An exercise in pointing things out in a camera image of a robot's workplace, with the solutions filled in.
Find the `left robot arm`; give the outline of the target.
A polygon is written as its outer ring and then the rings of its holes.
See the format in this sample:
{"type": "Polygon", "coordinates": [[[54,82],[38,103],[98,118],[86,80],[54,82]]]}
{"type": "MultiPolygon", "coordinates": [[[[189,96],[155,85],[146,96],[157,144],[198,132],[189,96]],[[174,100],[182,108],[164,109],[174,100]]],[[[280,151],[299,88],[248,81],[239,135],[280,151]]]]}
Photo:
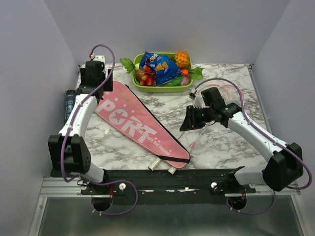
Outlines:
{"type": "Polygon", "coordinates": [[[48,138],[53,169],[65,177],[81,177],[92,182],[98,194],[109,189],[107,172],[92,163],[84,135],[92,114],[106,91],[113,90],[112,70],[105,68],[105,57],[99,56],[80,68],[81,83],[75,90],[68,90],[65,124],[57,135],[48,138]]]}

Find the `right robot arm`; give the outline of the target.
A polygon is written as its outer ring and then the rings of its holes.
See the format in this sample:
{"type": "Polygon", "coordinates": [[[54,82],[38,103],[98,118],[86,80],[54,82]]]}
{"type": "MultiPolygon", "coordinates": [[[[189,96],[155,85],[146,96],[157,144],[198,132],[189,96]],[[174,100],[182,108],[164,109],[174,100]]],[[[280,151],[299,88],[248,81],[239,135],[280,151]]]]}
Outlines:
{"type": "Polygon", "coordinates": [[[296,144],[275,138],[273,135],[246,118],[242,108],[231,102],[225,103],[216,87],[201,93],[205,107],[189,105],[180,131],[203,128],[209,122],[218,122],[234,131],[251,144],[266,160],[266,166],[239,167],[231,172],[226,181],[227,189],[239,192],[244,185],[267,185],[280,192],[303,175],[302,149],[296,144]]]}

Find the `green fake leaf right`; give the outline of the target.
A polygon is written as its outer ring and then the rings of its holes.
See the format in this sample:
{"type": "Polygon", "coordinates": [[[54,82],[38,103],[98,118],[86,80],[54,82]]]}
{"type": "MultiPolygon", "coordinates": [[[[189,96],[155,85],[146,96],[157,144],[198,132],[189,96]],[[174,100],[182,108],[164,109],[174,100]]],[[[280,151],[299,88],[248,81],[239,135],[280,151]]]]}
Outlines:
{"type": "Polygon", "coordinates": [[[203,68],[198,66],[189,71],[189,78],[192,80],[203,80],[204,76],[202,74],[203,68]]]}

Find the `green plastic bin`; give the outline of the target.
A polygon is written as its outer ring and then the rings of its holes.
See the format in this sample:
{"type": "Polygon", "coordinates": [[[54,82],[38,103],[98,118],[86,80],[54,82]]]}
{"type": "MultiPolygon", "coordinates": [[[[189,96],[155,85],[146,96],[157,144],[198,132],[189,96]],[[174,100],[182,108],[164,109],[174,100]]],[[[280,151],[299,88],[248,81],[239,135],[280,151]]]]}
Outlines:
{"type": "MultiPolygon", "coordinates": [[[[172,57],[175,55],[175,53],[173,52],[158,52],[158,54],[164,55],[164,56],[168,56],[168,57],[172,57]]],[[[142,57],[144,56],[144,53],[138,54],[134,60],[133,63],[137,64],[139,63],[142,59],[142,57]]],[[[191,61],[189,61],[189,64],[185,67],[185,69],[187,70],[191,70],[192,69],[192,63],[191,61]]],[[[173,79],[172,81],[170,81],[169,83],[166,83],[164,85],[161,86],[155,86],[155,81],[154,81],[154,85],[153,86],[143,86],[140,84],[140,82],[137,81],[136,79],[136,71],[134,70],[132,72],[132,81],[135,84],[135,86],[138,88],[139,91],[141,92],[149,92],[149,93],[176,93],[176,92],[183,92],[185,90],[187,90],[189,88],[189,86],[191,86],[192,82],[193,82],[193,78],[189,78],[188,83],[184,86],[180,85],[179,82],[182,82],[182,80],[184,79],[184,77],[177,77],[175,79],[173,79]]]]}

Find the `brown toy fruit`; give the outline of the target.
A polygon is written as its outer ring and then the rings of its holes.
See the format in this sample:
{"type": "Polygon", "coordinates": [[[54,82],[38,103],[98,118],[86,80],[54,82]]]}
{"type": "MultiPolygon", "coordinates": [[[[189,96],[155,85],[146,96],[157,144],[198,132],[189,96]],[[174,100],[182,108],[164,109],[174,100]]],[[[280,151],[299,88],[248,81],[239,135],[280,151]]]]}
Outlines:
{"type": "Polygon", "coordinates": [[[145,70],[143,68],[138,69],[136,71],[136,75],[135,75],[137,82],[140,83],[142,80],[142,76],[144,76],[144,75],[145,75],[145,70]]]}

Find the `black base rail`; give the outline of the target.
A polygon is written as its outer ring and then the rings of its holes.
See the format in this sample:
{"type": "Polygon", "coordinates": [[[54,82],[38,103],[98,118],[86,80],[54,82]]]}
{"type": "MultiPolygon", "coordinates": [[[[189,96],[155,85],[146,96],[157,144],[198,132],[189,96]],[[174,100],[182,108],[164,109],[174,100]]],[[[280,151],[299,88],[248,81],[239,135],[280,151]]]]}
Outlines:
{"type": "Polygon", "coordinates": [[[225,204],[231,197],[235,208],[244,208],[247,197],[265,192],[266,186],[241,186],[233,179],[234,169],[178,170],[108,170],[109,186],[99,186],[80,178],[71,184],[78,188],[77,196],[91,197],[96,205],[112,203],[118,206],[225,204]]]}

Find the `blue chips bag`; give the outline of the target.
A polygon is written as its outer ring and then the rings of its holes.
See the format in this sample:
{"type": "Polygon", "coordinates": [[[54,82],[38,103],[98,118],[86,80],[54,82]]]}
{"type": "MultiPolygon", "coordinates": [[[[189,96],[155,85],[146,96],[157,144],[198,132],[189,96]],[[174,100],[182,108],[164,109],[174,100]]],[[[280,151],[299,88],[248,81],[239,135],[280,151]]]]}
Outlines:
{"type": "Polygon", "coordinates": [[[139,68],[153,76],[156,86],[169,83],[182,74],[181,68],[168,56],[145,52],[139,68]]]}

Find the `pink racket bag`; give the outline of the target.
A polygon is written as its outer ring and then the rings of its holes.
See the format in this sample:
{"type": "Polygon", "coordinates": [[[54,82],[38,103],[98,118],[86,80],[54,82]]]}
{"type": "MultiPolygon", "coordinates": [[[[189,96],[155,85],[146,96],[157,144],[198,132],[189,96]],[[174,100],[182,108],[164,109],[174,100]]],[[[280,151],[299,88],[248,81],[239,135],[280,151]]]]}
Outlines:
{"type": "Polygon", "coordinates": [[[190,162],[189,151],[143,104],[125,84],[114,81],[113,91],[106,91],[95,113],[127,138],[181,169],[190,162]]]}

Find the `green fake leaf left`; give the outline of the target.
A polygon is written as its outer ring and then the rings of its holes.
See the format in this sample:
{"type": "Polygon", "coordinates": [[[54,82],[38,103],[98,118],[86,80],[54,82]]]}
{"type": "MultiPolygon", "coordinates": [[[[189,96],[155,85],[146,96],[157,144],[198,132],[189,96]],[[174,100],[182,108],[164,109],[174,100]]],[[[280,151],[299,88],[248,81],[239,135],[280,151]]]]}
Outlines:
{"type": "Polygon", "coordinates": [[[128,74],[135,70],[135,65],[129,58],[120,58],[120,63],[124,66],[128,74]]]}

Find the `red toy berries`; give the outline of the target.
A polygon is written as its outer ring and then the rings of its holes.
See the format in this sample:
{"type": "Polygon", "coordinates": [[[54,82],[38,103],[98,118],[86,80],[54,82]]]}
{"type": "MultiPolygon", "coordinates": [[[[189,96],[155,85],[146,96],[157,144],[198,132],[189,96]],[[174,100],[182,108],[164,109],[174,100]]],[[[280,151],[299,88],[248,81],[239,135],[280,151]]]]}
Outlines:
{"type": "Polygon", "coordinates": [[[148,65],[144,65],[143,69],[145,70],[145,75],[142,76],[140,85],[149,87],[154,86],[156,81],[156,72],[148,65]]]}

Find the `pink badminton racket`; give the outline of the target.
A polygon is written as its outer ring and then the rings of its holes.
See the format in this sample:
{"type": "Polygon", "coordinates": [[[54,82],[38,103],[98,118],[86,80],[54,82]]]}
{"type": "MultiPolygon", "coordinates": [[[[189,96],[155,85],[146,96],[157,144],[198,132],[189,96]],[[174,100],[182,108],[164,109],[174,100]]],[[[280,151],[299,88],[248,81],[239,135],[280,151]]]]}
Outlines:
{"type": "MultiPolygon", "coordinates": [[[[219,90],[222,98],[225,100],[226,103],[227,102],[236,102],[236,103],[239,102],[239,95],[238,95],[237,89],[231,84],[208,83],[203,88],[199,87],[198,89],[196,89],[196,91],[197,91],[197,93],[199,93],[201,95],[202,90],[205,90],[205,89],[208,89],[211,87],[216,87],[219,90]]],[[[207,130],[207,128],[209,126],[214,125],[214,124],[215,124],[214,121],[205,124],[205,126],[201,129],[198,137],[194,141],[192,141],[192,143],[189,145],[189,151],[193,150],[194,146],[196,145],[196,143],[198,142],[200,137],[203,135],[203,133],[207,130]]]]}
{"type": "Polygon", "coordinates": [[[228,127],[228,122],[241,107],[233,101],[237,90],[232,85],[209,84],[203,89],[191,92],[193,104],[187,106],[186,116],[180,127],[181,132],[202,129],[212,123],[228,127]]]}

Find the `black shuttlecock tube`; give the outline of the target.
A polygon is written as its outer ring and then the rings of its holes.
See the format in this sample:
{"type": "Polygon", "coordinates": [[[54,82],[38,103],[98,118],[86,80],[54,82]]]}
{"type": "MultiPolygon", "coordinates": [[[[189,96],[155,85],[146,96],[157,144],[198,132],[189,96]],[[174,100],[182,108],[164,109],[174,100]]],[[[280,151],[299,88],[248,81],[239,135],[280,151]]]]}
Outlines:
{"type": "Polygon", "coordinates": [[[73,110],[74,104],[75,104],[75,98],[76,98],[76,91],[69,89],[65,91],[65,117],[64,117],[64,123],[66,124],[71,112],[73,110]]]}

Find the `toy pineapple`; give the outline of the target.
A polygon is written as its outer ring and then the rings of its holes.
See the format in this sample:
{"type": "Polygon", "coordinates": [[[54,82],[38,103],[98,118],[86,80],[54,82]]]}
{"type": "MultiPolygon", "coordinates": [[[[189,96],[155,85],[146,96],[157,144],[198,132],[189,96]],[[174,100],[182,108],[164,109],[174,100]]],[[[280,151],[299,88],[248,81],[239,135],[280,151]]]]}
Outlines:
{"type": "Polygon", "coordinates": [[[190,57],[187,52],[175,53],[173,60],[181,69],[185,69],[190,65],[190,57]]]}

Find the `toy carrot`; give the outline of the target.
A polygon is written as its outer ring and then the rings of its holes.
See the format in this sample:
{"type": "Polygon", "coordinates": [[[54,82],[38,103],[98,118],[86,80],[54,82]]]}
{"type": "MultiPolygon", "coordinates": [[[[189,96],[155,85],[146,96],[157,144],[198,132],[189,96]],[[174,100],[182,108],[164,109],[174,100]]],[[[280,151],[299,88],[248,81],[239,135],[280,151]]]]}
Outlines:
{"type": "Polygon", "coordinates": [[[187,69],[182,69],[182,74],[181,76],[183,77],[188,77],[189,76],[189,71],[187,69]]]}

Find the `pink toy vegetable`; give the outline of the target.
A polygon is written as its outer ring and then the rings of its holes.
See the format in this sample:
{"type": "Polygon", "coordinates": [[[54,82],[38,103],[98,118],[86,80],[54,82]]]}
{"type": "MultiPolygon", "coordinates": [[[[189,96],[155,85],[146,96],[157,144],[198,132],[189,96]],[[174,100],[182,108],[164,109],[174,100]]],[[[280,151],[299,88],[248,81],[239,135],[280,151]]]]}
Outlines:
{"type": "Polygon", "coordinates": [[[183,80],[180,82],[180,86],[187,86],[190,83],[189,77],[184,77],[183,80]]]}

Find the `green fake leaf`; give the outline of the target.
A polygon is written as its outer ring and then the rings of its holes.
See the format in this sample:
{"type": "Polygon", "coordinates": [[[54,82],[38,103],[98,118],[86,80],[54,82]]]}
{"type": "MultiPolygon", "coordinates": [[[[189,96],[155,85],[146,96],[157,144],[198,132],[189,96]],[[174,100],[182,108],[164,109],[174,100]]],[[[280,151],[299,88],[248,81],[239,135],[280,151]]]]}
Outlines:
{"type": "Polygon", "coordinates": [[[135,65],[129,58],[120,58],[120,63],[124,66],[128,74],[135,70],[135,65]]]}
{"type": "Polygon", "coordinates": [[[202,74],[203,68],[198,66],[189,71],[189,78],[192,80],[203,80],[204,76],[202,74]]]}

